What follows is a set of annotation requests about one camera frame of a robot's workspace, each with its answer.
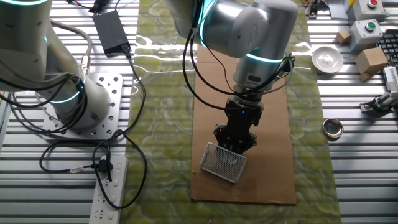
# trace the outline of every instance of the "metal mesh basket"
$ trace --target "metal mesh basket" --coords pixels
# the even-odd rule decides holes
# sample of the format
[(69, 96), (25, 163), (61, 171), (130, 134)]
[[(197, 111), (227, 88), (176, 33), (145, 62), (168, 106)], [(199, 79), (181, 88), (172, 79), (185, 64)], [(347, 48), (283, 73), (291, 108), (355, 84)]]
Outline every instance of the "metal mesh basket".
[(235, 184), (242, 174), (246, 160), (242, 155), (208, 143), (200, 168)]

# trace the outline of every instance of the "green button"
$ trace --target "green button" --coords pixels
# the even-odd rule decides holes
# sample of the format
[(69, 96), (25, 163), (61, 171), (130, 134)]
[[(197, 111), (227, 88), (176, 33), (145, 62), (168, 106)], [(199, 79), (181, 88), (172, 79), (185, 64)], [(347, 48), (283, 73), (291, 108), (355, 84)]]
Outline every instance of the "green button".
[(370, 22), (370, 23), (368, 23), (368, 27), (370, 29), (374, 29), (374, 28), (376, 28), (376, 25), (373, 22)]

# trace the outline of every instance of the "power adapter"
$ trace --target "power adapter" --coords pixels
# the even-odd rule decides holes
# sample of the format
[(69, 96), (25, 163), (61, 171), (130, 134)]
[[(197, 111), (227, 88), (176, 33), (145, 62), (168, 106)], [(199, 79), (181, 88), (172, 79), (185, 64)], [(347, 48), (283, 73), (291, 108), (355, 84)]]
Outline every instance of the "power adapter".
[(122, 49), (123, 45), (127, 45), (129, 51), (131, 50), (118, 12), (111, 11), (100, 14), (94, 16), (93, 20), (106, 56), (124, 54), (125, 50)]

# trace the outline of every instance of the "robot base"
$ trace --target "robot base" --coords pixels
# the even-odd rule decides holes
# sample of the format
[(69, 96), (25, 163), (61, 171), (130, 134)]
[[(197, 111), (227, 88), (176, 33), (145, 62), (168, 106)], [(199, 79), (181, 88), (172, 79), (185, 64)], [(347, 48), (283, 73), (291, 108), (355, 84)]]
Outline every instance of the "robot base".
[[(123, 77), (120, 74), (91, 73), (90, 78), (94, 82), (98, 82), (103, 85), (106, 91), (108, 91), (109, 97), (111, 98), (111, 106), (109, 107), (108, 114), (102, 122), (91, 128), (81, 130), (69, 129), (65, 132), (56, 133), (51, 136), (44, 135), (45, 139), (50, 140), (54, 139), (54, 136), (58, 136), (60, 139), (105, 140), (110, 138), (111, 135), (118, 130)], [(55, 110), (51, 105), (48, 105), (47, 111), (52, 116), (57, 117)], [(53, 130), (62, 126), (63, 124), (60, 121), (50, 119), (50, 117), (46, 115), (43, 124), (44, 129)]]

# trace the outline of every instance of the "control box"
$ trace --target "control box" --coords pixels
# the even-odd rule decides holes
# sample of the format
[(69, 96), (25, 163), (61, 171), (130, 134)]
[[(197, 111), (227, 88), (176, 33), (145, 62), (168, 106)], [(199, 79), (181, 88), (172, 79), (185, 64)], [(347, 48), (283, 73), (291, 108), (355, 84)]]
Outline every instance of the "control box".
[(355, 21), (375, 19), (382, 22), (386, 18), (386, 12), (381, 0), (356, 0), (348, 11), (348, 22), (352, 26)]
[(379, 23), (375, 19), (356, 21), (349, 29), (349, 47), (353, 52), (373, 48), (383, 37)]

